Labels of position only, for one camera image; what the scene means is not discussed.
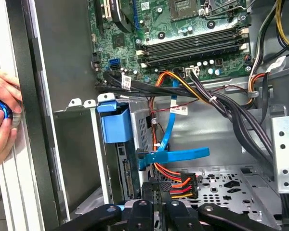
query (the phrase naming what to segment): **cable tie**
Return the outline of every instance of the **cable tie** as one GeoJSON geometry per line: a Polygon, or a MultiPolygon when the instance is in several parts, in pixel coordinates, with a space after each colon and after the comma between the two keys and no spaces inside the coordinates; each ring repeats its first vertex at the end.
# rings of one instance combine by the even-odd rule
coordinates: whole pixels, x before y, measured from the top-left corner
{"type": "Polygon", "coordinates": [[[209,103],[211,103],[212,100],[217,100],[216,96],[212,96],[212,98],[209,99],[209,103]]]}

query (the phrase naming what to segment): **hand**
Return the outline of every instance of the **hand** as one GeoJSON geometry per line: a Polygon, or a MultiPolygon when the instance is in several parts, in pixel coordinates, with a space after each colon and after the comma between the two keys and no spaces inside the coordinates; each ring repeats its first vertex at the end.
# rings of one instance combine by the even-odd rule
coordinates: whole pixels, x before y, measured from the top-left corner
{"type": "Polygon", "coordinates": [[[4,112],[0,110],[0,164],[10,153],[17,136],[17,129],[12,129],[11,120],[3,117],[4,112]]]}
{"type": "Polygon", "coordinates": [[[22,109],[17,100],[22,101],[18,78],[9,76],[0,70],[0,99],[5,102],[12,111],[21,113],[22,109]]]}

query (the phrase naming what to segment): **sticker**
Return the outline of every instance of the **sticker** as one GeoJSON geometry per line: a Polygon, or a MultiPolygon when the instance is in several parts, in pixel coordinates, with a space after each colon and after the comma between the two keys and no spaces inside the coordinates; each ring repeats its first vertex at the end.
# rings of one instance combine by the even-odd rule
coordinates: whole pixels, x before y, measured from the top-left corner
{"type": "Polygon", "coordinates": [[[150,3],[148,1],[141,3],[141,10],[142,11],[149,10],[149,9],[150,9],[150,3]]]}
{"type": "Polygon", "coordinates": [[[183,116],[188,115],[188,108],[187,107],[178,106],[178,105],[172,105],[172,107],[174,107],[174,108],[170,109],[171,113],[175,113],[175,114],[179,114],[179,115],[183,115],[183,116]]]}
{"type": "Polygon", "coordinates": [[[125,90],[131,90],[131,77],[122,74],[121,87],[125,90]]]}
{"type": "Polygon", "coordinates": [[[279,57],[275,63],[272,63],[269,68],[266,70],[266,72],[271,72],[271,70],[275,69],[275,68],[278,68],[280,67],[279,69],[275,70],[274,72],[278,72],[278,71],[281,71],[284,69],[285,65],[286,65],[286,62],[284,62],[286,56],[281,56],[279,57]]]}

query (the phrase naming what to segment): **motherboard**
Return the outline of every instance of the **motherboard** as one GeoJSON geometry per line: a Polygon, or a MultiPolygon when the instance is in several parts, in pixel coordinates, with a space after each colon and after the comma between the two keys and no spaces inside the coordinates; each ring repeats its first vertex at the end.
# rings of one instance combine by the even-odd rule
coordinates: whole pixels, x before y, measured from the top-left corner
{"type": "Polygon", "coordinates": [[[246,0],[89,0],[92,67],[155,84],[192,70],[201,81],[251,70],[246,0]]]}

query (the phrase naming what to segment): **blue release lever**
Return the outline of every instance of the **blue release lever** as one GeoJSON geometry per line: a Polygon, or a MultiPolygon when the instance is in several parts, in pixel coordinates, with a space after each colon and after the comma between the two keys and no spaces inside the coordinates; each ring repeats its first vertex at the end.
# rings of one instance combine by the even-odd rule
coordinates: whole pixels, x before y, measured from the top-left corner
{"type": "Polygon", "coordinates": [[[193,160],[197,158],[202,158],[209,156],[209,148],[198,148],[186,151],[157,151],[155,153],[148,153],[143,159],[139,159],[139,170],[144,170],[145,167],[149,166],[152,163],[168,163],[174,161],[182,160],[193,160]]]}

